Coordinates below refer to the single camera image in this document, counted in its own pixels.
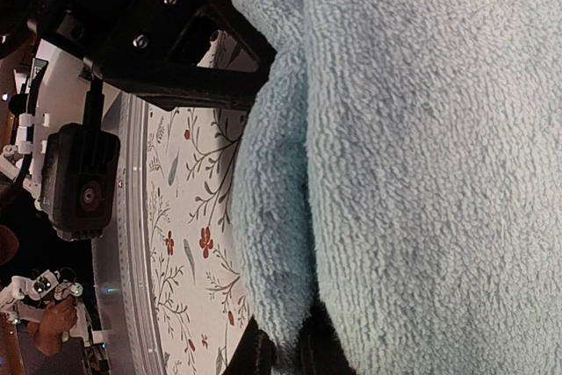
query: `folded towel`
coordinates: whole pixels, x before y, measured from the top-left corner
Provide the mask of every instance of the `folded towel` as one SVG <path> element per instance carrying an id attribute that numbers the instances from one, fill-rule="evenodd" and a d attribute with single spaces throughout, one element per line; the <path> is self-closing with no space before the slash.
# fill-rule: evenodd
<path id="1" fill-rule="evenodd" d="M 317 280 L 351 366 L 362 375 L 562 373 L 562 0 L 303 8 Z M 271 79 L 291 72 L 274 67 Z M 298 113 L 281 122 L 288 106 L 274 107 L 276 127 L 305 124 Z M 269 127 L 261 119 L 245 136 Z M 262 212 L 258 195 L 277 195 L 267 205 L 276 210 L 303 198 L 270 163 L 240 156 L 237 177 L 249 165 L 263 173 L 252 202 L 236 204 L 248 189 L 238 185 L 238 221 Z M 293 222 L 285 216 L 280 227 Z M 245 246 L 259 243 L 258 228 Z M 307 233 L 268 238 L 295 246 Z M 295 278 L 305 269 L 308 280 L 314 261 L 294 252 L 299 265 L 286 254 L 268 255 L 268 265 Z M 258 257 L 245 257 L 247 284 L 270 276 L 283 291 L 269 268 L 247 271 Z M 301 298 L 291 303 L 302 309 Z M 288 303 L 283 293 L 269 299 L 253 310 Z M 290 343 L 297 319 L 268 323 Z"/>
<path id="2" fill-rule="evenodd" d="M 234 5 L 277 50 L 238 152 L 233 224 L 250 308 L 276 344 L 282 370 L 292 367 L 316 291 L 306 189 L 302 0 L 234 0 Z"/>

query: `floral pattern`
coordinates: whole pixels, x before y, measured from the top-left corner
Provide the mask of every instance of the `floral pattern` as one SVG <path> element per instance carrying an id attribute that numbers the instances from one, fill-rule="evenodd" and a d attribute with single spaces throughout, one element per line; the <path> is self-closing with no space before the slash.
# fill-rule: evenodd
<path id="1" fill-rule="evenodd" d="M 220 34 L 203 62 L 234 67 L 240 53 Z M 250 317 L 228 207 L 244 120 L 241 112 L 149 107 L 148 244 L 169 375 L 220 375 Z"/>

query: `flower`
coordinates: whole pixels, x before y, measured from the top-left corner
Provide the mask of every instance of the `flower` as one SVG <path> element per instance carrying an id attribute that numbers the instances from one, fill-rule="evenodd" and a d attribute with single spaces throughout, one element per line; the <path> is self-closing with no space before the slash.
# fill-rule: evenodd
<path id="1" fill-rule="evenodd" d="M 209 227 L 203 227 L 201 229 L 201 239 L 199 239 L 199 246 L 203 250 L 203 258 L 207 259 L 209 257 L 209 251 L 213 249 L 213 239 L 211 239 L 211 229 Z"/>
<path id="2" fill-rule="evenodd" d="M 172 239 L 172 232 L 168 232 L 168 239 L 165 240 L 166 246 L 168 247 L 168 255 L 174 255 L 174 240 Z"/>

